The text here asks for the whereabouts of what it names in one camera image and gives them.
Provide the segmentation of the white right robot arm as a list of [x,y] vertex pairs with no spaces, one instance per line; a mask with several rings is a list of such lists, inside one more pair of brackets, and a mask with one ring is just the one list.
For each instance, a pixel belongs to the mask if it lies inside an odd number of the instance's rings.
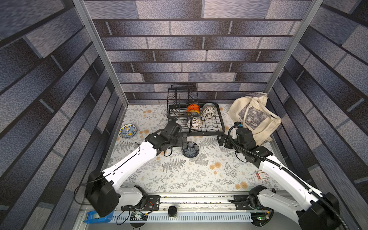
[[303,230],[335,230],[349,227],[340,215],[339,201],[331,193],[323,193],[290,171],[263,146],[257,146],[252,132],[239,124],[228,134],[217,136],[218,144],[241,154],[245,163],[253,164],[277,181],[292,199],[276,194],[265,186],[251,189],[238,203],[253,210],[269,208],[296,222]]

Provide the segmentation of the dark grey-blue ceramic bowl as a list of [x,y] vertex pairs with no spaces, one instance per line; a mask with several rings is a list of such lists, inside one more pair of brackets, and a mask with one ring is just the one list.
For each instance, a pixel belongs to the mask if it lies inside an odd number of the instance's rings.
[[182,147],[182,154],[187,158],[194,158],[199,154],[199,146],[195,142],[188,142]]

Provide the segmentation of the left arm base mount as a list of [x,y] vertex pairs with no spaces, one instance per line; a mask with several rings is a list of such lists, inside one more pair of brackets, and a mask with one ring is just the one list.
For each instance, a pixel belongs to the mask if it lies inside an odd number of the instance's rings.
[[135,206],[121,206],[121,210],[158,211],[160,208],[160,199],[161,196],[159,195],[148,195]]

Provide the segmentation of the orange plastic bowl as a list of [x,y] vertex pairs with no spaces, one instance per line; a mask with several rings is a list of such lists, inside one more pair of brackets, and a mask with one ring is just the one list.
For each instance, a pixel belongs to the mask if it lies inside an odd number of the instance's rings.
[[187,110],[188,114],[192,114],[192,113],[197,113],[197,114],[200,114],[200,107],[198,104],[190,104],[188,107],[187,107]]

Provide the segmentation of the white lattice pattern bowl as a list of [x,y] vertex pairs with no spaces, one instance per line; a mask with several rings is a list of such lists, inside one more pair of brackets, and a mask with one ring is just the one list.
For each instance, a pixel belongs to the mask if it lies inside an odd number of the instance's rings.
[[201,116],[198,117],[188,117],[187,126],[191,129],[200,129],[203,125],[203,120]]

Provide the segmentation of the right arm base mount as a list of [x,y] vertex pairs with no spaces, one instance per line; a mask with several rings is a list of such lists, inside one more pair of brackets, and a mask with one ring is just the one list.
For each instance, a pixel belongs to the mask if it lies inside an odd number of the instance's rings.
[[259,204],[254,196],[249,198],[248,195],[234,195],[234,200],[229,200],[229,202],[233,203],[237,210],[271,210]]

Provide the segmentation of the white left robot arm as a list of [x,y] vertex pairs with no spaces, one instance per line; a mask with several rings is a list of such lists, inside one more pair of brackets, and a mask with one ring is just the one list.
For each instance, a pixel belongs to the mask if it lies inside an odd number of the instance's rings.
[[125,188],[122,184],[141,166],[154,159],[161,152],[177,143],[181,125],[170,119],[164,129],[149,134],[128,156],[115,165],[90,173],[86,183],[85,198],[100,217],[114,212],[116,207],[143,209],[147,204],[147,193],[140,187]]

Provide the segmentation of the black speckled ceramic bowl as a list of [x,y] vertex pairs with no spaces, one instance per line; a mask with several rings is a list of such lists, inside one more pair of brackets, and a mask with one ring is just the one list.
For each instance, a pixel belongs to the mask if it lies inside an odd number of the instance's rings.
[[202,115],[205,118],[212,118],[218,114],[217,108],[213,103],[206,103],[202,107]]

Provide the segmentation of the black wire dish rack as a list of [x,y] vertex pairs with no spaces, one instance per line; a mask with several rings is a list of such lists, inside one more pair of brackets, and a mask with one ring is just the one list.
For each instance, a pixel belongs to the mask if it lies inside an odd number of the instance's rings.
[[225,125],[217,103],[202,102],[197,88],[192,84],[171,85],[167,91],[167,112],[169,120],[181,125],[181,132],[187,136],[218,136],[225,131]]

